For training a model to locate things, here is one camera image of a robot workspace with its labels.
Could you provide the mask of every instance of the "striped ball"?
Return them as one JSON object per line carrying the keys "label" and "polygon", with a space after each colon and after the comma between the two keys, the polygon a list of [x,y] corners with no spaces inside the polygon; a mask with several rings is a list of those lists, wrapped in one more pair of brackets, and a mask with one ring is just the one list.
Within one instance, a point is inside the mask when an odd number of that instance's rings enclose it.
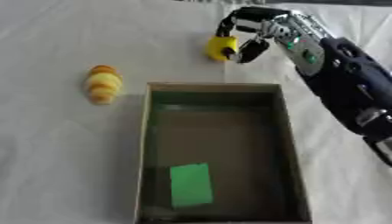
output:
{"label": "striped ball", "polygon": [[123,78],[111,66],[95,66],[85,82],[88,98],[94,104],[110,104],[119,94]]}

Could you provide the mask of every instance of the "white table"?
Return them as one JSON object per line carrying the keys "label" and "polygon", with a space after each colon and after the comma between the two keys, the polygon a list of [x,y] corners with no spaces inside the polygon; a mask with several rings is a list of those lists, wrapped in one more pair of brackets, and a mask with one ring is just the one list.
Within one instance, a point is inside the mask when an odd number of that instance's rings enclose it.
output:
{"label": "white table", "polygon": [[[279,7],[315,14],[392,67],[391,8]],[[276,47],[245,66],[205,58],[203,45],[230,8],[162,0],[0,3],[0,223],[130,223],[147,81],[282,84],[314,222],[390,223],[391,171],[322,107]],[[107,107],[81,92],[97,64],[124,75],[122,96]]]}

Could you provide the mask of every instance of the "green square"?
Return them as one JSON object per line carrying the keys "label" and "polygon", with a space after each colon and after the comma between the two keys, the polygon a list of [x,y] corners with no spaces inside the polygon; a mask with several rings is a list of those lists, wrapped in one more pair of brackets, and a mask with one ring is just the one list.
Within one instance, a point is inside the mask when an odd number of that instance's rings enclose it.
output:
{"label": "green square", "polygon": [[189,207],[213,202],[213,190],[208,164],[173,166],[171,176],[171,205]]}

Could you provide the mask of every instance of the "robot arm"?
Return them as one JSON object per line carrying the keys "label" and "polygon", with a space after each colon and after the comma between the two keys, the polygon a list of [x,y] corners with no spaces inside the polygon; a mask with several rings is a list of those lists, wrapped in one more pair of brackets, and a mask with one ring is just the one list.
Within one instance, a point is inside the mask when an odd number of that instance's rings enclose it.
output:
{"label": "robot arm", "polygon": [[221,55],[248,63],[268,49],[266,39],[273,39],[325,107],[392,166],[392,76],[379,63],[297,11],[240,8],[220,22],[216,38],[229,37],[234,28],[255,37],[238,51],[222,47]]}

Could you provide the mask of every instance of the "cardboard box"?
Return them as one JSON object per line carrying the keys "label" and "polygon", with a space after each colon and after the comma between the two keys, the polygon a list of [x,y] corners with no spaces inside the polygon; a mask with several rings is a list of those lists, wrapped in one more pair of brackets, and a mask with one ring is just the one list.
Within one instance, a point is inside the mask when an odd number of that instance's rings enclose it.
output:
{"label": "cardboard box", "polygon": [[279,85],[150,83],[141,152],[137,222],[311,223]]}

